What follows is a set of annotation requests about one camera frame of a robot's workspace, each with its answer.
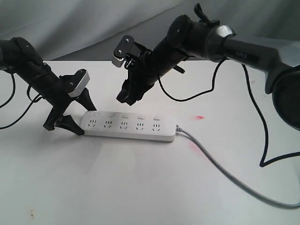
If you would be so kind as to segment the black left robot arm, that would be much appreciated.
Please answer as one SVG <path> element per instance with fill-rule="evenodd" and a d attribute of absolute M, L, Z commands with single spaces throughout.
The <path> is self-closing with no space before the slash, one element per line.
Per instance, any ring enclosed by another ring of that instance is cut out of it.
<path fill-rule="evenodd" d="M 35 48 L 24 38 L 14 37 L 0 42 L 1 70 L 19 75 L 27 84 L 28 90 L 34 89 L 38 96 L 31 100 L 45 99 L 52 109 L 43 127 L 52 131 L 56 127 L 76 135 L 84 131 L 70 115 L 64 115 L 69 105 L 76 101 L 87 111 L 96 110 L 87 89 L 90 76 L 86 69 L 79 69 L 73 75 L 57 76 L 43 61 Z"/>

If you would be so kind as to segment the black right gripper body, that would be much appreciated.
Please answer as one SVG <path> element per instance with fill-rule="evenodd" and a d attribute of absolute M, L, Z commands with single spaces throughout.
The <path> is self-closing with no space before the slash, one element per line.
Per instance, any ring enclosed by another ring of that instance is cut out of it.
<path fill-rule="evenodd" d="M 162 75 L 152 50 L 129 52 L 125 59 L 127 79 L 123 82 L 116 99 L 122 104 L 133 105 L 143 98 Z"/>

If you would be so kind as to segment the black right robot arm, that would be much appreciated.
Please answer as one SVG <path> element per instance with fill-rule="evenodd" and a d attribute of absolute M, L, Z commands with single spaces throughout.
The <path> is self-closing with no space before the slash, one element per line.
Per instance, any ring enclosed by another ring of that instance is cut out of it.
<path fill-rule="evenodd" d="M 129 35 L 122 38 L 112 63 L 125 67 L 128 77 L 117 100 L 133 105 L 158 78 L 192 57 L 213 62 L 233 60 L 264 72 L 265 92 L 272 95 L 278 115 L 292 128 L 300 128 L 299 42 L 237 35 L 218 20 L 193 22 L 187 15 L 177 17 L 153 49 Z"/>

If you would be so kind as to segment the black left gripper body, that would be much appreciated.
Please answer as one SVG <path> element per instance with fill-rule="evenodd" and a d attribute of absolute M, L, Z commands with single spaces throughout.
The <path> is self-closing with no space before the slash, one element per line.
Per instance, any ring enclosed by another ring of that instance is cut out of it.
<path fill-rule="evenodd" d="M 46 88 L 43 97 L 52 105 L 52 109 L 43 125 L 47 130 L 54 130 L 56 121 L 63 116 L 68 106 L 76 100 L 67 93 L 67 79 L 70 75 L 63 75 L 58 78 L 51 87 Z"/>

